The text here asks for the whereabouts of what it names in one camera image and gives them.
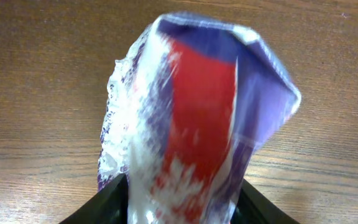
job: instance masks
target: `wooden surface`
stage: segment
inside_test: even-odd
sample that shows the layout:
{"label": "wooden surface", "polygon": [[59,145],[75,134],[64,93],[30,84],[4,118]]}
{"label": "wooden surface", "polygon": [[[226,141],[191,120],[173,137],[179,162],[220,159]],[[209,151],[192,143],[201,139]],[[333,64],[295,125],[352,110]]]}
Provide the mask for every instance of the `wooden surface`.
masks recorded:
{"label": "wooden surface", "polygon": [[96,193],[114,59],[159,14],[251,26],[303,94],[246,179],[301,223],[358,223],[358,1],[0,1],[0,223],[57,223]]}

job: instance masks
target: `wooden background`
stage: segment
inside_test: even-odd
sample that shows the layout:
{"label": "wooden background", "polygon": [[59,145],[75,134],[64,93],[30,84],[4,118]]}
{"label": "wooden background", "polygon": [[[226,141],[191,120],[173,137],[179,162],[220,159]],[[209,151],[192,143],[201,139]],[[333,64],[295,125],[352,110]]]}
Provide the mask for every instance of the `wooden background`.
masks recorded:
{"label": "wooden background", "polygon": [[96,193],[114,59],[159,14],[253,27],[303,94],[246,179],[301,223],[358,223],[358,1],[0,1],[0,223],[57,223]]}

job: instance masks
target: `crumpled wrapper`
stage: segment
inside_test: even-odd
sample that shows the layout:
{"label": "crumpled wrapper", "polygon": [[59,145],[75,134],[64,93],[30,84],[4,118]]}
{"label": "crumpled wrapper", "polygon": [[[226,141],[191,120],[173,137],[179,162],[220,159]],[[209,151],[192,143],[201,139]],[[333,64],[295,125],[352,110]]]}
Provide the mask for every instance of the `crumpled wrapper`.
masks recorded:
{"label": "crumpled wrapper", "polygon": [[161,15],[116,60],[98,184],[129,177],[128,223],[229,223],[253,152],[301,95],[254,30]]}

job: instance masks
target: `candy wrapper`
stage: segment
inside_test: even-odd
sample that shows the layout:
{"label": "candy wrapper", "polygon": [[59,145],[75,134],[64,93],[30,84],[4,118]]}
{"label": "candy wrapper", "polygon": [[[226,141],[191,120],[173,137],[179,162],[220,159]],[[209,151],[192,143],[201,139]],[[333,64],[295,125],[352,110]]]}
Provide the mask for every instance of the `candy wrapper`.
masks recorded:
{"label": "candy wrapper", "polygon": [[160,16],[116,60],[99,190],[129,177],[128,223],[229,223],[250,157],[298,109],[288,72],[250,28]]}

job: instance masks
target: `brown wooden surface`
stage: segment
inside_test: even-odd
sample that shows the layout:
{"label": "brown wooden surface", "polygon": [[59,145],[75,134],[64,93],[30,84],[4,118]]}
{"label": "brown wooden surface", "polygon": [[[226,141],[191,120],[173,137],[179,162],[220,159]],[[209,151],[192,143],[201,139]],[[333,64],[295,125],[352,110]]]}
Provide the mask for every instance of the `brown wooden surface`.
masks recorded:
{"label": "brown wooden surface", "polygon": [[159,14],[251,26],[303,94],[246,179],[301,223],[358,223],[358,1],[0,1],[0,223],[57,223],[96,193],[114,59]]}

